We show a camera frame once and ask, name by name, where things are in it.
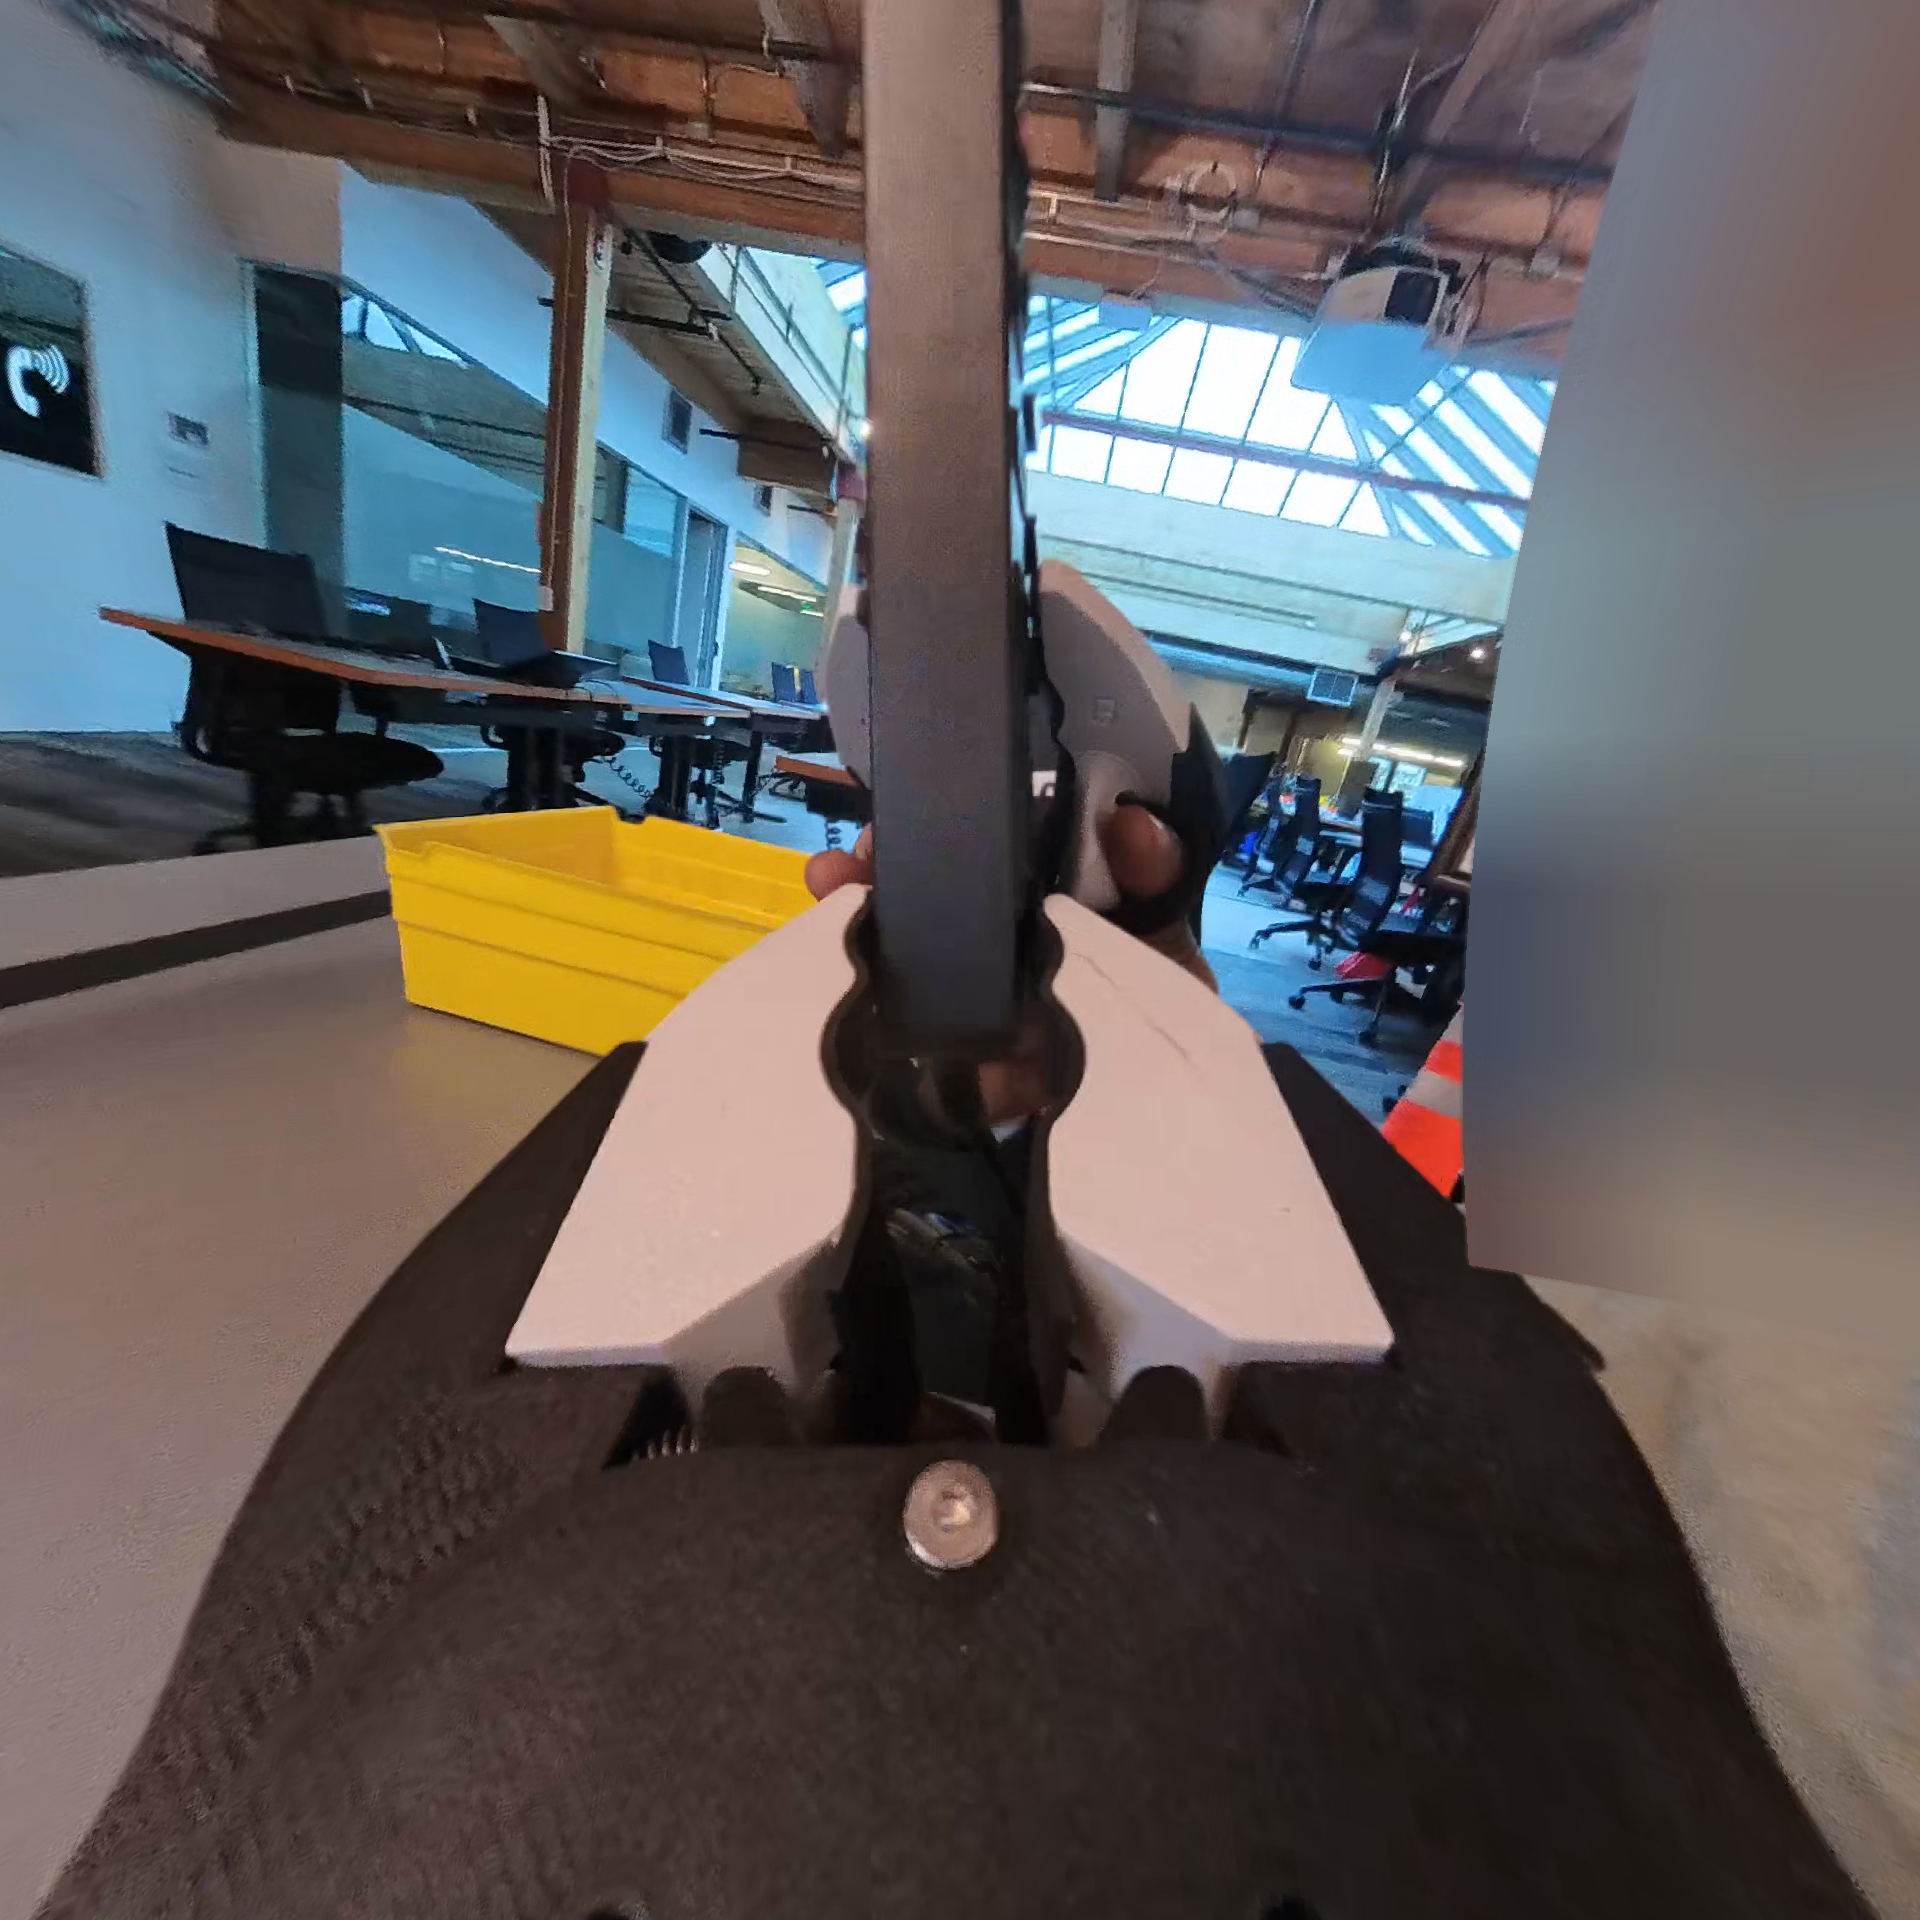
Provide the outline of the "white ceiling projector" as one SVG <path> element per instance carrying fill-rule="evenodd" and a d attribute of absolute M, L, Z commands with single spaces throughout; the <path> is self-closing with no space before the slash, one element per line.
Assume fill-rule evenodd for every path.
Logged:
<path fill-rule="evenodd" d="M 1333 277 L 1286 377 L 1298 392 L 1409 404 L 1461 359 L 1468 269 L 1454 255 L 1386 239 Z"/>

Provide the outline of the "yellow plastic bin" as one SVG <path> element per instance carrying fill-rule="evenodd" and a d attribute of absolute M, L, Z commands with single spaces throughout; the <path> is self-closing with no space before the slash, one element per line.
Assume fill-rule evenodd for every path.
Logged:
<path fill-rule="evenodd" d="M 375 829 L 413 1006 L 604 1055 L 812 906 L 807 856 L 614 806 Z"/>

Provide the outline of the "wooden post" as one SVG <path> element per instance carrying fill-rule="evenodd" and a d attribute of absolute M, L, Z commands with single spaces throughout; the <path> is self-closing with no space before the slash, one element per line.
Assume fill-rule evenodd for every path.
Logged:
<path fill-rule="evenodd" d="M 585 649 L 595 528 L 596 423 L 609 346 L 612 220 L 609 180 L 588 159 L 561 169 L 561 239 L 551 286 L 539 506 L 539 598 L 553 652 Z"/>

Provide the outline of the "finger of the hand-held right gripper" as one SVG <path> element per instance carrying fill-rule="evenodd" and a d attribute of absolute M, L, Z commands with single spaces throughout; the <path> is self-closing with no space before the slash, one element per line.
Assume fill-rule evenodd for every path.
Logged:
<path fill-rule="evenodd" d="M 822 706 L 837 759 L 874 785 L 870 637 L 857 584 L 842 590 L 822 632 Z"/>
<path fill-rule="evenodd" d="M 1190 745 L 1190 704 L 1131 618 L 1062 559 L 1038 573 L 1041 647 L 1058 700 L 1055 738 L 1077 770 L 1114 761 L 1130 784 L 1171 784 Z"/>

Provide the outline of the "orange traffic cone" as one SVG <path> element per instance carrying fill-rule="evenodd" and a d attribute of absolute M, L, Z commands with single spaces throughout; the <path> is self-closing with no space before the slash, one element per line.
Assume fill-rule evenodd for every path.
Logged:
<path fill-rule="evenodd" d="M 1452 1204 L 1466 1192 L 1463 1028 L 1466 1010 L 1455 1008 L 1381 1127 L 1383 1140 Z"/>

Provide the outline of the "black office chair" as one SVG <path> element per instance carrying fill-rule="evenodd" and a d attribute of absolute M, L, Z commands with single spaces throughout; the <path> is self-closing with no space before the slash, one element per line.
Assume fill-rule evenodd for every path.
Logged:
<path fill-rule="evenodd" d="M 262 640 L 330 641 L 321 575 L 310 558 L 164 528 L 182 618 Z M 175 725 L 182 752 L 246 781 L 246 817 L 214 829 L 204 853 L 252 842 L 281 847 L 371 832 L 367 794 L 429 781 L 442 759 L 388 734 L 381 687 L 266 662 L 213 647 L 186 647 L 188 686 Z"/>
<path fill-rule="evenodd" d="M 1383 792 L 1359 804 L 1359 856 L 1337 911 L 1334 936 L 1363 961 L 1369 976 L 1330 976 L 1303 984 L 1286 996 L 1289 1010 L 1303 1010 L 1315 994 L 1334 1000 L 1357 992 L 1366 999 L 1369 1020 L 1357 1030 L 1357 1045 L 1379 1048 L 1386 1010 L 1397 994 L 1403 970 L 1427 990 L 1431 1017 L 1452 1017 L 1458 1006 L 1468 936 L 1466 905 L 1455 895 L 1438 895 L 1427 881 L 1403 902 L 1403 794 Z"/>

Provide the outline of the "black phone sign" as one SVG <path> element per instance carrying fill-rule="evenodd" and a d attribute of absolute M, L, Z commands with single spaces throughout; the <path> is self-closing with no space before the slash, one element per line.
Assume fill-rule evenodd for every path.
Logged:
<path fill-rule="evenodd" d="M 87 290 L 11 247 L 3 247 L 3 450 L 69 473 L 103 473 Z"/>

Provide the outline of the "black usb hub with switches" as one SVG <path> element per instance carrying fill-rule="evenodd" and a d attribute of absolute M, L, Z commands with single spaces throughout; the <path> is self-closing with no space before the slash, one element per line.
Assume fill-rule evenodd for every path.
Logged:
<path fill-rule="evenodd" d="M 1018 8 L 862 8 L 878 996 L 986 1057 L 1022 1006 L 1027 785 Z"/>

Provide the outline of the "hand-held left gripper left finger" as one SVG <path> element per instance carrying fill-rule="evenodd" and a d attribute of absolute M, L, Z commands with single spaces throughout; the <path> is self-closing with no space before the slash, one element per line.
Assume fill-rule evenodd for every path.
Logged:
<path fill-rule="evenodd" d="M 837 1338 L 857 1122 L 828 1037 L 862 982 L 846 884 L 724 961 L 642 1045 L 507 1334 L 523 1368 L 726 1370 L 807 1396 Z"/>

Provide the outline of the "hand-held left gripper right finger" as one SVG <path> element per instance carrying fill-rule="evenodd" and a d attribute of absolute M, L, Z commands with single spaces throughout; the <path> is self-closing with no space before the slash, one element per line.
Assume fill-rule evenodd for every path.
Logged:
<path fill-rule="evenodd" d="M 1218 1429 L 1247 1365 L 1381 1365 L 1391 1327 L 1254 1028 L 1082 902 L 1045 916 L 1083 1050 L 1047 1128 L 1069 1365 L 1045 1432 L 1095 1434 L 1157 1367 Z"/>

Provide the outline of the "wooden office desk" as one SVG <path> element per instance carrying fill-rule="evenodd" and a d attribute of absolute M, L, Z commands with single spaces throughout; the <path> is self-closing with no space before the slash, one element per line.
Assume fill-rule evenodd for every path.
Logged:
<path fill-rule="evenodd" d="M 570 742 L 604 742 L 634 716 L 599 687 L 484 679 L 327 640 L 121 608 L 101 608 L 101 621 L 180 654 L 182 754 L 246 784 L 242 820 L 207 832 L 199 853 L 371 832 L 373 800 L 446 774 L 421 729 L 477 734 L 507 757 L 505 809 L 553 809 L 574 788 Z"/>

